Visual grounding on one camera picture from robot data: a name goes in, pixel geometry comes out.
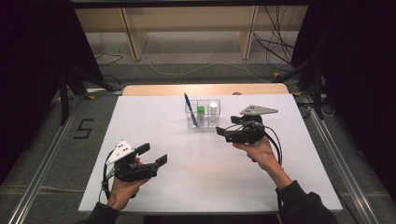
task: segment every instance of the transparent organizer box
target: transparent organizer box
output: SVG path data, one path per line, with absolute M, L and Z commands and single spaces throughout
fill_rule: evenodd
M 198 126 L 194 125 L 189 107 L 184 104 L 187 128 L 215 128 L 219 125 L 220 100 L 190 100 L 190 104 Z

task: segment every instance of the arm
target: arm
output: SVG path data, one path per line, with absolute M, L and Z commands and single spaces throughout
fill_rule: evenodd
M 149 179 L 138 180 L 135 182 L 121 182 L 118 178 L 114 177 L 113 187 L 111 188 L 110 197 L 107 204 L 97 203 L 93 208 L 89 218 L 80 221 L 77 224 L 113 224 L 116 223 L 120 211 L 126 207 L 131 197 L 136 195 L 140 186 L 148 182 Z
M 279 211 L 283 223 L 337 223 L 316 193 L 306 194 L 297 181 L 290 179 L 277 162 L 267 137 L 254 145 L 234 143 L 233 146 L 246 151 L 247 156 L 273 179 L 276 192 L 283 202 Z

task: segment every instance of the table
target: table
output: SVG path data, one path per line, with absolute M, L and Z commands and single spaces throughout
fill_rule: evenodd
M 226 143 L 214 129 L 188 129 L 183 92 L 191 100 L 220 99 L 220 127 L 252 103 L 277 108 L 262 116 L 283 148 L 284 168 L 305 191 L 318 193 L 332 211 L 342 209 L 294 99 L 283 84 L 130 86 L 117 102 L 98 160 L 78 211 L 90 212 L 98 200 L 108 152 L 123 138 L 134 147 L 150 143 L 141 156 L 166 163 L 130 201 L 125 212 L 142 215 L 265 214 L 277 211 L 275 184 L 257 163 Z M 231 95 L 240 92 L 242 95 Z

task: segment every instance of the pen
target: pen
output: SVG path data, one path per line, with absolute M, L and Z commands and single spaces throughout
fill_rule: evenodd
M 195 125 L 196 127 L 198 127 L 197 120 L 195 119 L 194 113 L 192 112 L 190 100 L 189 100 L 189 97 L 187 96 L 186 92 L 184 92 L 184 99 L 186 99 L 186 104 L 187 104 L 187 106 L 189 107 L 189 110 L 190 110 L 190 112 L 191 112 L 192 123 L 194 123 L 194 125 Z

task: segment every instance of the metal track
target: metal track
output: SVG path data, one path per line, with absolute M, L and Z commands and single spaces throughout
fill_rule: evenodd
M 52 143 L 49 146 L 49 149 L 43 161 L 40 163 L 40 166 L 35 172 L 35 176 L 33 177 L 26 191 L 21 196 L 20 201 L 17 203 L 14 212 L 12 213 L 9 219 L 8 222 L 9 224 L 22 224 L 23 221 L 25 220 L 35 200 L 35 196 L 37 195 L 37 192 L 41 184 L 43 183 L 45 177 L 47 176 L 47 173 L 52 165 L 52 162 L 56 157 L 56 154 L 58 153 L 59 148 L 62 145 L 62 142 L 64 141 L 65 134 L 67 133 L 69 126 L 74 119 L 76 110 L 81 105 L 82 100 L 83 100 L 83 96 L 76 96 L 75 99 L 73 100 L 73 104 L 70 108 L 71 113 L 69 118 L 66 120 L 64 125 L 60 127 L 54 139 L 52 140 Z
M 304 96 L 304 98 L 306 103 L 313 103 L 312 99 L 308 99 L 306 96 Z M 380 223 L 375 211 L 373 210 L 373 207 L 370 205 L 370 202 L 364 195 L 361 186 L 349 169 L 347 162 L 344 160 L 340 149 L 332 139 L 332 135 L 330 134 L 325 121 L 323 119 L 319 119 L 315 112 L 311 112 L 311 117 L 318 129 L 321 138 L 323 139 L 324 144 L 326 145 L 326 148 L 330 153 L 330 156 L 332 157 L 335 167 L 337 168 L 341 178 L 344 181 L 344 184 L 346 185 L 353 202 L 361 214 L 363 222 L 367 224 Z

